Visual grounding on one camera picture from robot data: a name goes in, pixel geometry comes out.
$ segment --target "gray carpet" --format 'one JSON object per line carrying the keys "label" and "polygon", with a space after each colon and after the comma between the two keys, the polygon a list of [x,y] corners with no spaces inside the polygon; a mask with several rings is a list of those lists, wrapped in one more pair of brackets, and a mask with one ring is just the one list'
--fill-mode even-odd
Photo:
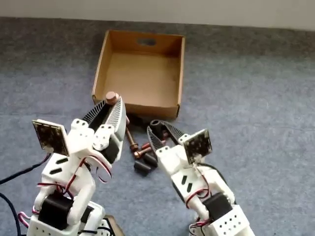
{"label": "gray carpet", "polygon": [[[315,235],[315,33],[178,24],[0,18],[0,178],[44,156],[31,120],[69,129],[93,103],[107,29],[183,34],[185,76],[177,127],[210,130],[208,162],[226,177],[257,236]],[[134,131],[139,143],[146,140]],[[30,213],[42,168],[0,186]],[[93,200],[127,236],[186,236],[186,210],[162,171],[133,171],[125,143]],[[0,235],[16,230],[2,201]]]}

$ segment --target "box handle hole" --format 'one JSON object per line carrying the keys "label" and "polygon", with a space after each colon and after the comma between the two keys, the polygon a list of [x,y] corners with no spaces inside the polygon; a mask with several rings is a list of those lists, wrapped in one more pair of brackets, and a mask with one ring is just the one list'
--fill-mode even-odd
{"label": "box handle hole", "polygon": [[157,44],[154,38],[138,38],[137,43],[142,46],[155,46]]}

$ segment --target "screw hole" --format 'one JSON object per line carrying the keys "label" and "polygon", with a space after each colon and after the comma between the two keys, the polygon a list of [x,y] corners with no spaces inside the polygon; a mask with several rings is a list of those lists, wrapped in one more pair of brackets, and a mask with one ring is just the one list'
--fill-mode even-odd
{"label": "screw hole", "polygon": [[153,124],[153,125],[158,124],[158,120],[153,120],[153,121],[151,122],[151,124]]}

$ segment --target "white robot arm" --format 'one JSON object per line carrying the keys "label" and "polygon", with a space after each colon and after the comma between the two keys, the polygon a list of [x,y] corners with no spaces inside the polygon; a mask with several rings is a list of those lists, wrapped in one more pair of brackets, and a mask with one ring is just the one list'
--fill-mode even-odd
{"label": "white robot arm", "polygon": [[53,155],[38,184],[27,236],[114,235],[104,208],[90,201],[95,192],[91,167],[111,177],[112,164],[121,157],[126,130],[122,98],[115,105],[98,103],[82,119],[73,120],[68,134],[59,124],[40,119],[33,124],[42,148]]}
{"label": "white robot arm", "polygon": [[[163,145],[164,132],[174,147]],[[205,155],[212,152],[208,130],[188,135],[165,121],[153,120],[147,133],[158,165],[186,207],[198,214],[197,222],[189,227],[190,236],[254,236],[223,176],[204,163]]]}

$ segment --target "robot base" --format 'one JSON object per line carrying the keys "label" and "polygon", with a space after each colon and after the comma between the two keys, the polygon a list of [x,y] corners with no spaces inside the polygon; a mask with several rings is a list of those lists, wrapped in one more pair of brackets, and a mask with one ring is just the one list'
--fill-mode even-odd
{"label": "robot base", "polygon": [[82,230],[96,231],[95,236],[124,236],[115,219],[112,216],[105,216],[102,206],[89,202],[89,207],[92,207],[93,210],[90,212],[86,223],[81,221],[62,231],[39,221],[38,215],[33,215],[27,236],[91,236],[91,233],[81,233]]}
{"label": "robot base", "polygon": [[194,228],[192,232],[193,236],[255,236],[239,205],[210,225]]}

